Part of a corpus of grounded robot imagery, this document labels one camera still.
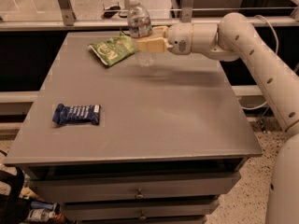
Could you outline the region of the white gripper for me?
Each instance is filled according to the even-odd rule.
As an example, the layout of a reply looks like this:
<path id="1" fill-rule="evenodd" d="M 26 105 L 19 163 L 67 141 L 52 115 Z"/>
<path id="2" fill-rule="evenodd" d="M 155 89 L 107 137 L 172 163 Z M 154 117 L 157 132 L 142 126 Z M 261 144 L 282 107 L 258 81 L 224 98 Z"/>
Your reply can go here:
<path id="1" fill-rule="evenodd" d="M 192 47 L 192 24 L 178 23 L 170 26 L 155 26 L 152 35 L 156 38 L 137 39 L 140 51 L 163 53 L 169 50 L 177 55 L 188 55 Z"/>

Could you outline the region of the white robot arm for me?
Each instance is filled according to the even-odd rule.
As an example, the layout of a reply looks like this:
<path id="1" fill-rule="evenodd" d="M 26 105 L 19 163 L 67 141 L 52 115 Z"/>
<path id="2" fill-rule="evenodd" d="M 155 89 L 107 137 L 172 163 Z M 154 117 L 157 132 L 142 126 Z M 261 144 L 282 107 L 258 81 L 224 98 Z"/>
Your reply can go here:
<path id="1" fill-rule="evenodd" d="M 243 61 L 289 136 L 274 165 L 265 224 L 299 224 L 299 76 L 263 42 L 252 23 L 233 12 L 218 24 L 158 26 L 151 35 L 137 41 L 137 48 Z"/>

